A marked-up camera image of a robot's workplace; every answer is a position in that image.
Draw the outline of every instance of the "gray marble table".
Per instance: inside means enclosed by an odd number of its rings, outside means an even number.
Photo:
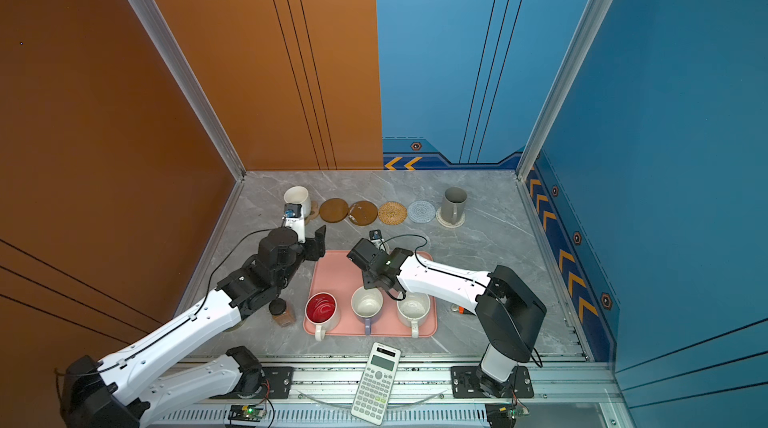
[[[369,200],[377,206],[388,201],[408,206],[420,199],[439,206],[442,193],[450,186],[459,186],[469,197],[466,222],[457,229],[444,228],[436,220],[426,224],[407,220],[396,226],[384,225],[377,220],[364,227],[344,220],[327,224],[326,247],[349,250],[358,239],[367,238],[368,231],[380,229],[385,238],[403,233],[426,236],[429,244],[424,250],[440,263],[489,271],[496,265],[506,265],[547,305],[548,313],[536,342],[539,352],[542,355],[581,356],[581,345],[573,328],[565,323],[563,309],[544,267],[513,176],[512,172],[490,170],[250,172],[205,279],[244,234],[278,226],[283,193],[291,186],[305,186],[312,199],[319,203],[338,197],[350,204]],[[311,236],[323,223],[320,218],[310,222],[308,235]],[[254,235],[235,249],[214,275],[212,286],[256,253],[261,236]],[[421,243],[417,237],[402,237],[390,242],[390,249],[395,246],[414,249]],[[241,327],[217,335],[193,354],[219,355],[238,345],[249,347],[256,356],[367,354],[373,342],[371,337],[326,337],[318,342],[304,331],[302,310],[309,295],[313,270],[314,263],[305,262],[281,295],[296,313],[294,325],[277,326],[269,311],[263,309],[245,320]],[[197,299],[203,297],[206,289],[199,287]],[[376,340],[397,346],[404,354],[482,355],[488,339],[477,318],[452,312],[450,305],[442,300],[437,301],[437,313],[438,329],[432,337],[376,337]]]

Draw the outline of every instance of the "pink tray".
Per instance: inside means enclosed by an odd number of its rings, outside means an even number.
[[[328,335],[346,337],[366,336],[365,325],[352,311],[352,294],[362,287],[362,273],[347,257],[349,250],[328,250],[326,255],[315,263],[315,273],[312,276],[310,298],[317,293],[327,292],[336,297],[341,309],[341,320],[336,328],[329,331]],[[429,253],[418,252],[419,255],[432,260]],[[431,337],[437,331],[437,309],[435,299],[429,297],[432,307],[429,310],[424,324],[418,327],[418,337]],[[315,326],[304,317],[304,331],[315,334]],[[384,294],[384,306],[379,320],[371,325],[371,336],[375,337],[410,337],[411,328],[400,323],[397,318],[397,302]]]

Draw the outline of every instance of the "coaster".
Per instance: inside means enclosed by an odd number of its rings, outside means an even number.
[[[443,225],[447,229],[457,229],[458,227],[464,225],[464,222],[467,219],[467,212],[462,213],[462,217],[459,219],[458,223],[456,223],[455,225],[452,225],[447,221],[445,221],[444,219],[442,219],[442,215],[440,215],[440,210],[438,210],[437,213],[435,214],[435,218],[440,223],[440,225]]]
[[[312,208],[310,209],[310,213],[306,216],[306,218],[304,218],[304,225],[317,218],[319,212],[317,208],[317,202],[313,200],[311,206]]]
[[[344,220],[350,212],[350,206],[342,199],[328,199],[320,206],[320,217],[329,223]]]
[[[408,209],[398,202],[387,202],[379,207],[379,220],[386,225],[399,225],[408,218]]]
[[[429,223],[435,218],[435,206],[426,200],[417,200],[408,205],[408,218],[415,223]]]
[[[379,210],[376,208],[376,205],[363,200],[352,203],[348,217],[355,225],[365,226],[373,223],[378,215]]]

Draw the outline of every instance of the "spice jar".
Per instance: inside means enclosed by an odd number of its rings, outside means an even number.
[[[274,299],[270,302],[270,313],[272,319],[281,327],[287,327],[296,321],[296,318],[293,317],[293,310],[283,299]]]

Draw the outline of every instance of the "mug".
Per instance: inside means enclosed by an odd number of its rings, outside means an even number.
[[[431,305],[429,295],[412,292],[406,293],[406,298],[397,302],[397,318],[406,327],[411,327],[411,337],[418,338],[418,326],[427,319]]]
[[[458,221],[462,219],[466,202],[467,193],[457,186],[452,186],[446,190],[446,193],[442,197],[440,216],[450,225],[457,224]]]
[[[283,195],[285,203],[296,203],[301,205],[301,215],[306,218],[312,211],[312,201],[310,200],[310,192],[303,186],[293,186],[289,188]]]
[[[371,324],[378,320],[382,314],[384,297],[379,289],[360,287],[352,294],[352,311],[355,316],[366,326],[366,335],[371,334]]]
[[[315,325],[315,340],[322,341],[326,333],[331,331],[341,320],[339,304],[331,293],[318,293],[312,296],[304,308],[306,319]]]

